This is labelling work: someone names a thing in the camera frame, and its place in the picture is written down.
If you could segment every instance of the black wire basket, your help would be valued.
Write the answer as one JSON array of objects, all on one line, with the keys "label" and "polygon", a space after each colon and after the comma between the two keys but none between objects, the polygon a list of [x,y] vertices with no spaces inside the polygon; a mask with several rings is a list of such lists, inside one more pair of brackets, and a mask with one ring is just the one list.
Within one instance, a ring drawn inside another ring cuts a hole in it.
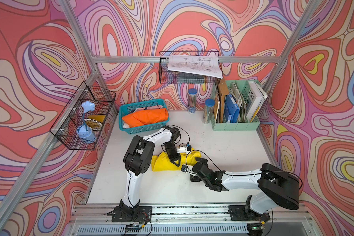
[{"label": "black wire basket", "polygon": [[[52,125],[50,132],[70,150],[94,150],[104,127],[106,118],[108,117],[108,114],[114,104],[114,100],[114,92],[99,86],[86,86],[76,104],[66,117],[66,120],[59,128],[54,128],[55,123],[60,118],[61,114],[63,112],[67,112],[67,105]],[[83,125],[82,116],[84,114],[84,109],[81,105],[85,101],[90,101],[95,104],[95,110],[88,111],[84,116],[86,124],[92,129],[92,132],[96,137],[95,141],[82,139],[76,133],[77,128]],[[94,118],[99,117],[98,120],[100,121],[92,119],[93,116],[96,116]]]},{"label": "black wire basket", "polygon": [[178,72],[178,71],[169,71],[168,63],[170,55],[193,55],[193,56],[212,56],[212,53],[218,57],[219,61],[219,52],[218,51],[160,51],[160,64],[159,64],[159,81],[160,84],[182,84],[182,83],[191,83],[191,84],[218,84],[220,78],[212,76],[203,76],[192,73]]}]

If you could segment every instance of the cardboard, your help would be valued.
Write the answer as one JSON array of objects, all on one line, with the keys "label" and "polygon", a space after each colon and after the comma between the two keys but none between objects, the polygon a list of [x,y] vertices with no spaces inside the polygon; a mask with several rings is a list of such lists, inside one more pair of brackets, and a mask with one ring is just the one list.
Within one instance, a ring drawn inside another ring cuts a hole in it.
[{"label": "cardboard", "polygon": [[218,84],[218,92],[219,92],[219,99],[220,99],[219,123],[223,123],[225,97],[228,94],[230,94],[225,79],[223,78],[220,80]]}]

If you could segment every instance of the yellow cloth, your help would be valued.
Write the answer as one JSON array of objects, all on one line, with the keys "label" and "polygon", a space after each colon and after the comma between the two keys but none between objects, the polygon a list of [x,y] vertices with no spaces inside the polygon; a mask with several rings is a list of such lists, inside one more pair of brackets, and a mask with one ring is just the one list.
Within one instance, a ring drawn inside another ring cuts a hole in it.
[{"label": "yellow cloth", "polygon": [[151,162],[152,171],[181,170],[182,165],[186,164],[186,161],[188,165],[195,165],[197,163],[195,158],[201,157],[200,151],[192,151],[188,155],[187,159],[186,159],[186,153],[180,153],[180,154],[181,154],[181,164],[179,167],[171,163],[168,154],[166,154],[165,152],[162,152],[159,156],[153,156]]}]

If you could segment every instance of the psychedelic wallpaper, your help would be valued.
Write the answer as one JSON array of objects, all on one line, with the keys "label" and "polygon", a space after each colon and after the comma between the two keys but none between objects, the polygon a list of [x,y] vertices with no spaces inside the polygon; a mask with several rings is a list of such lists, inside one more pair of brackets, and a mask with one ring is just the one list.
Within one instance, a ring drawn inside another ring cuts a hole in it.
[{"label": "psychedelic wallpaper", "polygon": [[[280,55],[306,0],[70,0],[94,55],[210,50]],[[274,64],[222,64],[226,79],[264,83]],[[116,106],[153,98],[186,105],[186,85],[160,85],[158,64],[103,63]],[[0,201],[89,66],[58,0],[0,0]],[[195,85],[198,104],[211,86]],[[324,235],[354,235],[354,0],[323,0],[275,81],[260,120],[278,162],[303,180],[300,199]],[[113,117],[105,124],[105,138]],[[58,236],[102,152],[57,144],[3,235]]]},{"label": "psychedelic wallpaper", "polygon": [[[56,1],[0,1],[0,202],[89,74]],[[0,235],[60,235],[85,195],[102,139],[85,152],[58,143]]]},{"label": "psychedelic wallpaper", "polygon": [[[93,55],[158,56],[164,50],[218,50],[226,56],[278,56],[302,14],[305,0],[79,0],[73,3]],[[225,63],[226,79],[263,83],[274,64]],[[160,85],[158,64],[98,64],[116,106],[163,98],[171,110],[187,107],[187,85]],[[195,85],[198,108],[212,86]]]},{"label": "psychedelic wallpaper", "polygon": [[288,57],[261,127],[324,235],[354,235],[354,1],[324,0]]}]

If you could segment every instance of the vent grille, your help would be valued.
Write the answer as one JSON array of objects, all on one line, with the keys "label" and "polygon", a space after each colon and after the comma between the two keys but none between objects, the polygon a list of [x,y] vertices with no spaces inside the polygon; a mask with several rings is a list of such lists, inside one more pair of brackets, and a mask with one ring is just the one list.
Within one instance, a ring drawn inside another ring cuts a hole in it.
[{"label": "vent grille", "polygon": [[[77,235],[121,235],[124,234],[124,225],[80,225]],[[138,235],[147,235],[151,225],[147,224],[139,230]],[[152,225],[153,234],[215,234],[215,233],[248,233],[246,224],[158,224]]]}]

